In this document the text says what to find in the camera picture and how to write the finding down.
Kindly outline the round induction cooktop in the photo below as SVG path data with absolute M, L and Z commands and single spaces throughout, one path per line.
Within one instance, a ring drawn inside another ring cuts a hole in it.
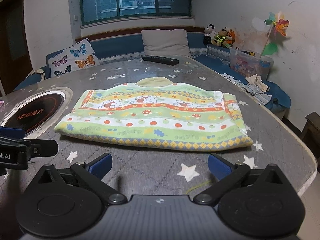
M 18 103 L 1 120 L 5 128 L 22 129 L 28 139 L 36 139 L 59 120 L 73 97 L 67 87 L 34 94 Z

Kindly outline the pile of clothes on sofa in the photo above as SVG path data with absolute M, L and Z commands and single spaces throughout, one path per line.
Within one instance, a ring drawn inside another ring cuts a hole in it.
M 267 92 L 270 90 L 270 87 L 264 84 L 261 80 L 261 77 L 257 74 L 251 77 L 246 77 L 245 80 L 248 82 L 247 84 L 242 83 L 240 80 L 235 79 L 233 76 L 227 73 L 223 73 L 223 77 L 250 94 L 261 105 L 268 104 L 272 99 L 272 96 L 267 94 Z

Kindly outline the black remote control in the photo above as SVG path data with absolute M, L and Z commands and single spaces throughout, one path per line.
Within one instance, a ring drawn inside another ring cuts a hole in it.
M 166 64 L 169 66 L 175 66 L 179 64 L 178 59 L 172 59 L 169 57 L 161 57 L 161 56 L 143 56 L 142 60 L 154 63 Z

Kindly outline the panda plush toy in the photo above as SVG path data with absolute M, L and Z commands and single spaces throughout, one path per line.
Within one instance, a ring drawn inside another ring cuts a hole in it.
M 203 44 L 206 46 L 212 43 L 212 39 L 216 35 L 215 27 L 213 24 L 208 24 L 204 29 Z

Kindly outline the dark wooden door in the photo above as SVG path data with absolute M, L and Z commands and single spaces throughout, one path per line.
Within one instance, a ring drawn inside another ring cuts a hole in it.
M 1 96 L 7 95 L 33 70 L 24 26 L 23 0 L 1 1 Z

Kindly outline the dark wooden chair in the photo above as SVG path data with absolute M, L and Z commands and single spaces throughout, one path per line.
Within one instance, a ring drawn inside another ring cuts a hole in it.
M 300 139 L 309 150 L 313 153 L 317 161 L 317 169 L 319 171 L 320 157 L 320 116 L 316 112 L 308 114 L 306 124 L 300 134 Z

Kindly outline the brown bear plush toy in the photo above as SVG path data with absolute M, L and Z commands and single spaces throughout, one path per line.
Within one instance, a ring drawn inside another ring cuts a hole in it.
M 228 47 L 228 44 L 226 41 L 227 34 L 228 34 L 228 31 L 225 28 L 221 29 L 212 39 L 212 45 L 217 46 L 217 47 L 230 48 L 230 47 Z

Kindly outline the grey star-pattern tablecloth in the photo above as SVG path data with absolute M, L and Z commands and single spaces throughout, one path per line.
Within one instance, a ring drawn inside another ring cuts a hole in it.
M 253 145 L 221 152 L 231 163 L 249 158 L 257 168 L 277 164 L 299 195 L 303 195 L 316 177 L 317 163 L 312 152 L 273 113 L 215 71 L 188 57 L 177 67 L 151 64 L 141 59 L 121 61 L 78 70 L 50 78 L 4 96 L 1 118 L 27 99 L 47 91 L 65 92 L 61 116 L 68 114 L 86 90 L 108 89 L 148 77 L 166 77 L 205 90 L 219 90 L 236 96 L 247 133 Z M 46 163 L 68 168 L 75 161 L 90 162 L 103 153 L 113 158 L 112 170 L 103 181 L 126 196 L 133 194 L 194 196 L 214 182 L 208 171 L 208 153 L 168 151 L 155 148 L 124 147 L 84 141 L 54 132 L 53 126 L 40 130 L 41 139 L 56 140 L 59 152 L 52 158 L 34 158 L 26 171 L 8 171 L 1 176 L 1 239 L 18 239 L 21 230 L 15 219 L 15 204 L 35 173 Z

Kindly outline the patterned green children's cardigan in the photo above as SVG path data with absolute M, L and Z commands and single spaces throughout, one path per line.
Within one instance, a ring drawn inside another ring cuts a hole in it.
M 87 90 L 54 130 L 88 141 L 191 152 L 253 144 L 233 94 L 181 82 Z

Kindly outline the orange fox plush toy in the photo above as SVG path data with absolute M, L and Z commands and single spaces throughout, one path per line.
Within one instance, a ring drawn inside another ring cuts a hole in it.
M 235 42 L 235 32 L 232 29 L 229 29 L 228 34 L 227 34 L 227 44 L 228 47 L 232 47 L 233 43 Z

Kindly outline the beige sofa pillow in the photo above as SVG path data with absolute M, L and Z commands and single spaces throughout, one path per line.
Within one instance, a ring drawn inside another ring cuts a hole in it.
M 141 35 L 145 55 L 183 55 L 191 57 L 187 31 L 184 29 L 143 30 L 141 31 Z

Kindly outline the clear plastic storage box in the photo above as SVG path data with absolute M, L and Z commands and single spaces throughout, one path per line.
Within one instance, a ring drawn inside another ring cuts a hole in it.
M 230 67 L 244 77 L 257 74 L 263 81 L 266 81 L 273 63 L 273 59 L 268 56 L 256 57 L 240 49 L 230 49 Z

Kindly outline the colourful paper pinwheel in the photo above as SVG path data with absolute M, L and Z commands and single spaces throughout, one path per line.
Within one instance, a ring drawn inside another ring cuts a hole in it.
M 268 26 L 267 40 L 261 51 L 260 57 L 273 55 L 278 52 L 279 44 L 276 42 L 276 38 L 287 37 L 286 31 L 289 27 L 289 20 L 287 20 L 284 14 L 280 11 L 278 13 L 269 13 L 269 17 L 264 20 L 266 26 Z

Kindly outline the butterfly print pillow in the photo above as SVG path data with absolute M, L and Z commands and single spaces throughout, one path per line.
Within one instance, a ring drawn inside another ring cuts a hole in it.
M 58 51 L 48 59 L 51 77 L 99 66 L 100 62 L 88 38 Z

